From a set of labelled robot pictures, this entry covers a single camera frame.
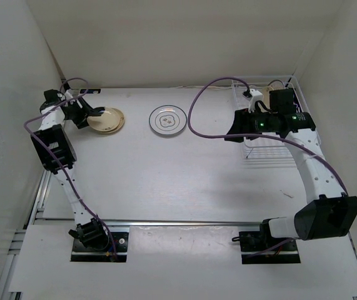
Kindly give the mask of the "beige plate small motifs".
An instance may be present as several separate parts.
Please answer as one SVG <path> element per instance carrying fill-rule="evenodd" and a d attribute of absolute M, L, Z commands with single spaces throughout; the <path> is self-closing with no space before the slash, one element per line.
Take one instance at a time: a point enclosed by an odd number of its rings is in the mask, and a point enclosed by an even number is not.
<path fill-rule="evenodd" d="M 103 122 L 119 122 L 120 118 L 125 118 L 124 114 L 116 108 L 106 107 L 102 116 L 100 117 L 88 117 L 89 127 L 93 130 L 100 127 Z"/>

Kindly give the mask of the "white plate green rim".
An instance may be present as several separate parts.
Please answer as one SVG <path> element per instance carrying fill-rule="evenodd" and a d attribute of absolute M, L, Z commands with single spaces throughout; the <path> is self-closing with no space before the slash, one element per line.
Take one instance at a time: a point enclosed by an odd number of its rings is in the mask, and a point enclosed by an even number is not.
<path fill-rule="evenodd" d="M 152 132 L 163 138 L 172 138 L 181 134 L 187 126 L 187 121 L 186 113 L 174 105 L 155 108 L 148 119 Z"/>

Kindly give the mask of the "plain beige plate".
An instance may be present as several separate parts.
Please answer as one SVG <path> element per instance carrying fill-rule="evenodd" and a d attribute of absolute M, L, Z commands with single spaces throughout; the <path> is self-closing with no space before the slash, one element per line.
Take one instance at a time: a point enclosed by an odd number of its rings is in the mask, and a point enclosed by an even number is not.
<path fill-rule="evenodd" d="M 125 118 L 120 118 L 119 122 L 102 122 L 100 127 L 95 129 L 95 131 L 101 134 L 114 134 L 124 126 L 124 123 Z"/>

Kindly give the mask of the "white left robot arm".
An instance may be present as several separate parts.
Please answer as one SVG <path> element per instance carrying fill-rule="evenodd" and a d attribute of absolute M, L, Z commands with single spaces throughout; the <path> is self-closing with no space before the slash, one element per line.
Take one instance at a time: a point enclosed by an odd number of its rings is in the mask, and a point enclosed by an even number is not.
<path fill-rule="evenodd" d="M 87 207 L 74 185 L 73 167 L 77 158 L 64 131 L 64 122 L 70 120 L 79 129 L 85 128 L 86 119 L 100 117 L 105 108 L 93 108 L 83 97 L 74 98 L 55 89 L 44 91 L 44 98 L 37 118 L 41 125 L 37 131 L 30 132 L 31 141 L 44 169 L 56 177 L 66 194 L 76 224 L 69 234 L 84 247 L 102 251 L 111 243 L 110 233 L 100 217 Z"/>

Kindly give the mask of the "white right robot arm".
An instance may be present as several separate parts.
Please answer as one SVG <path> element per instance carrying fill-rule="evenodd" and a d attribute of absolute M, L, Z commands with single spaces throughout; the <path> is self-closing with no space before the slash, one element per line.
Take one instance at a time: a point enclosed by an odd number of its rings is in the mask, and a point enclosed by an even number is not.
<path fill-rule="evenodd" d="M 261 223 L 260 245 L 272 250 L 282 239 L 307 241 L 347 235 L 357 216 L 357 197 L 348 195 L 326 162 L 316 125 L 308 112 L 297 110 L 293 90 L 270 91 L 268 105 L 256 89 L 244 91 L 243 96 L 249 106 L 235 111 L 225 141 L 241 143 L 261 137 L 282 141 L 294 159 L 306 192 L 307 204 L 297 213 Z"/>

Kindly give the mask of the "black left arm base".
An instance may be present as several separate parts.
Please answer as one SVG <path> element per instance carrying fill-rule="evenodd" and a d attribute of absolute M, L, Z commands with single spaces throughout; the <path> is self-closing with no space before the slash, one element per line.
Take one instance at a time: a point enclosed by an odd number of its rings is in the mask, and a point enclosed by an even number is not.
<path fill-rule="evenodd" d="M 115 250 L 112 242 L 105 246 L 85 247 L 78 239 L 74 239 L 71 250 L 71 262 L 84 263 L 125 263 L 128 256 L 129 233 L 112 232 Z"/>

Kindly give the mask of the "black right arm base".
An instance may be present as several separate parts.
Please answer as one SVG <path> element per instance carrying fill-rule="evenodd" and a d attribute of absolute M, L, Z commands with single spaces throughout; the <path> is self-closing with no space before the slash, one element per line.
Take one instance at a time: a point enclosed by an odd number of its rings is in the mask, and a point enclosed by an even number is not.
<path fill-rule="evenodd" d="M 294 239 L 264 238 L 259 231 L 240 231 L 231 242 L 239 244 L 243 265 L 301 263 Z"/>

